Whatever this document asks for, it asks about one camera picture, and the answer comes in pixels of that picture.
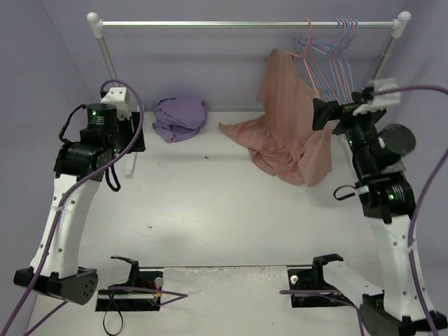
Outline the pink t shirt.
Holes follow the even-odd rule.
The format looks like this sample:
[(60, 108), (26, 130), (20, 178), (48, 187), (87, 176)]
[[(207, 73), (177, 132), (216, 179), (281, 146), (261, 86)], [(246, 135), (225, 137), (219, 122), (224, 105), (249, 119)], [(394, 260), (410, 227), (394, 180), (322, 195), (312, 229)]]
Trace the pink t shirt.
[(264, 113), (256, 119), (219, 126), (247, 148), (263, 172), (295, 185), (314, 187), (332, 171), (329, 126), (315, 131), (313, 102), (319, 91), (300, 77), (287, 50), (272, 50), (258, 91)]

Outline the pink wire hanger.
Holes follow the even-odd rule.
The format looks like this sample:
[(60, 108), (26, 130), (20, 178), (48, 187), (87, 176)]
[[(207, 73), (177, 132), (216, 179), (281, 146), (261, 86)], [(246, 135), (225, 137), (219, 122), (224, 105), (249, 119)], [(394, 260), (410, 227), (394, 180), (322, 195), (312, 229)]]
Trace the pink wire hanger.
[(310, 41), (312, 38), (312, 21), (309, 18), (305, 18), (305, 22), (307, 23), (308, 28), (307, 37), (302, 38), (299, 36), (294, 36), (292, 39), (292, 45), (297, 55), (302, 58), (312, 87), (315, 90), (322, 92), (323, 86), (321, 84), (320, 76), (318, 75), (318, 69), (316, 68), (316, 62), (314, 61), (314, 56), (312, 55), (312, 49), (310, 46)]

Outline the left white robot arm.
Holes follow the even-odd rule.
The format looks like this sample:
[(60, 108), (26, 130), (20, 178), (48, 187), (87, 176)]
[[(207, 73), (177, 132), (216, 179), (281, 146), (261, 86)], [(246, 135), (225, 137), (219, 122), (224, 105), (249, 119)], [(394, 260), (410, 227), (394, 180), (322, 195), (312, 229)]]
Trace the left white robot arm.
[(112, 266), (79, 265), (81, 238), (90, 206), (100, 184), (116, 177), (114, 165), (128, 153), (144, 151), (143, 112), (120, 119), (112, 104), (80, 105), (87, 127), (79, 141), (59, 133), (62, 142), (54, 166), (53, 198), (36, 255), (29, 266), (16, 270), (13, 283), (63, 301), (84, 305), (95, 291), (114, 285), (123, 293), (137, 290), (140, 276), (132, 260), (111, 257)]

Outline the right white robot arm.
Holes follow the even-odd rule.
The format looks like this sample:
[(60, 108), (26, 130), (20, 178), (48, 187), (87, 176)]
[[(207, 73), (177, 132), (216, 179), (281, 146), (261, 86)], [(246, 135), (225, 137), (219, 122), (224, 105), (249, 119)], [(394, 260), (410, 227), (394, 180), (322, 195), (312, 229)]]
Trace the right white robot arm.
[(447, 317), (434, 308), (424, 286), (414, 233), (417, 205), (404, 173), (389, 168), (414, 150), (416, 139), (403, 125), (377, 130), (384, 107), (369, 103), (360, 92), (352, 103), (313, 100), (314, 130), (337, 121), (332, 131), (349, 143), (357, 181), (354, 195), (374, 235), (384, 285), (378, 287), (355, 271), (339, 255), (313, 260), (309, 278), (317, 288), (336, 288), (357, 308), (370, 335), (416, 335), (447, 329)]

